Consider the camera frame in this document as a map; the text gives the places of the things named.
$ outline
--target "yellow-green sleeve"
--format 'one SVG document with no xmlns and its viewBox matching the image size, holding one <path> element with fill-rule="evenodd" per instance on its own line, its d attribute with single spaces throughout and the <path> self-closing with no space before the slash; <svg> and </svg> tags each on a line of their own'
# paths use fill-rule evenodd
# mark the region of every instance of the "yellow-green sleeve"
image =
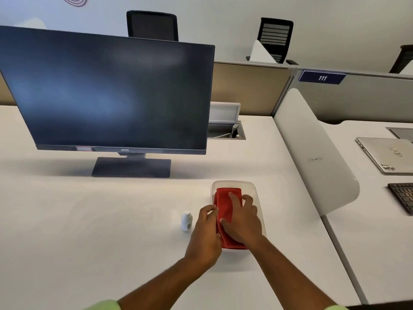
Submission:
<svg viewBox="0 0 413 310">
<path fill-rule="evenodd" d="M 85 310 L 121 310 L 115 300 L 104 300 L 86 308 Z"/>
<path fill-rule="evenodd" d="M 333 305 L 331 307 L 328 307 L 326 310 L 348 310 L 348 309 L 341 305 Z"/>
</svg>

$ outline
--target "small white bottle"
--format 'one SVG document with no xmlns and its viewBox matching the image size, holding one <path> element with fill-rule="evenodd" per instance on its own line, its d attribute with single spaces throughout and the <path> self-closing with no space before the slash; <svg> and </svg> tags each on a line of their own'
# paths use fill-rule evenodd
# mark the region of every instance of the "small white bottle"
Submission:
<svg viewBox="0 0 413 310">
<path fill-rule="evenodd" d="M 185 211 L 181 217 L 181 228 L 183 231 L 188 231 L 192 227 L 192 214 L 189 211 Z"/>
</svg>

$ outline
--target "black office chair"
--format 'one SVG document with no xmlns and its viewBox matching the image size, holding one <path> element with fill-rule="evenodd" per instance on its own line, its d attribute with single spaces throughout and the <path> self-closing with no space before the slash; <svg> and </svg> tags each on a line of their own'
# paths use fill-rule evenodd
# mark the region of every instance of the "black office chair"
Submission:
<svg viewBox="0 0 413 310">
<path fill-rule="evenodd" d="M 413 45 L 403 45 L 395 64 L 390 70 L 390 73 L 400 74 L 411 60 L 413 60 Z"/>
<path fill-rule="evenodd" d="M 178 41 L 176 15 L 147 11 L 127 11 L 126 22 L 130 37 Z"/>
<path fill-rule="evenodd" d="M 293 26 L 290 20 L 261 18 L 257 39 L 277 63 L 283 63 L 287 56 Z"/>
</svg>

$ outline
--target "desk surface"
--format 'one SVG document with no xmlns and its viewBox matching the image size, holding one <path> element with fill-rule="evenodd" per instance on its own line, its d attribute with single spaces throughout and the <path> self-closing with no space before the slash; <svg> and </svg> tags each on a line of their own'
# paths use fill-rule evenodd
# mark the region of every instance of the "desk surface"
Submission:
<svg viewBox="0 0 413 310">
<path fill-rule="evenodd" d="M 413 124 L 344 121 L 322 123 L 360 183 L 354 202 L 327 215 L 363 303 L 413 299 L 413 217 L 387 190 L 389 183 L 410 183 L 412 176 L 382 175 L 359 148 L 357 137 L 394 138 L 386 127 Z"/>
<path fill-rule="evenodd" d="M 120 298 L 183 257 L 190 233 L 180 230 L 181 214 L 196 220 L 211 184 L 227 179 L 255 184 L 268 238 L 300 270 L 337 302 L 359 304 L 273 119 L 240 119 L 247 140 L 167 156 L 170 179 L 93 178 L 96 157 L 115 154 L 38 151 L 18 109 L 0 107 L 0 309 Z M 229 304 L 281 309 L 248 252 L 223 253 L 175 309 Z"/>
</svg>

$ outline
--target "plastic tray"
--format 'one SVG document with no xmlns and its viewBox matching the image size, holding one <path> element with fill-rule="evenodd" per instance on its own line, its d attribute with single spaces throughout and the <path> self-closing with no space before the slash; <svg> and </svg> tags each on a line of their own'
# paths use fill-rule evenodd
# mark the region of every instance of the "plastic tray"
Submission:
<svg viewBox="0 0 413 310">
<path fill-rule="evenodd" d="M 215 181 L 212 183 L 212 186 L 211 186 L 211 204 L 213 204 L 214 202 L 214 197 L 215 197 L 217 188 L 240 188 L 243 195 L 250 195 L 254 199 L 252 204 L 255 205 L 258 209 L 257 216 L 261 221 L 262 234 L 264 236 L 267 236 L 265 232 L 264 218 L 262 216 L 261 205 L 259 203 L 257 190 L 255 189 L 255 186 L 253 183 L 250 183 L 247 181 Z M 230 251 L 230 252 L 245 251 L 245 250 L 240 250 L 240 249 L 226 249 L 226 248 L 223 248 L 223 250 Z"/>
</svg>

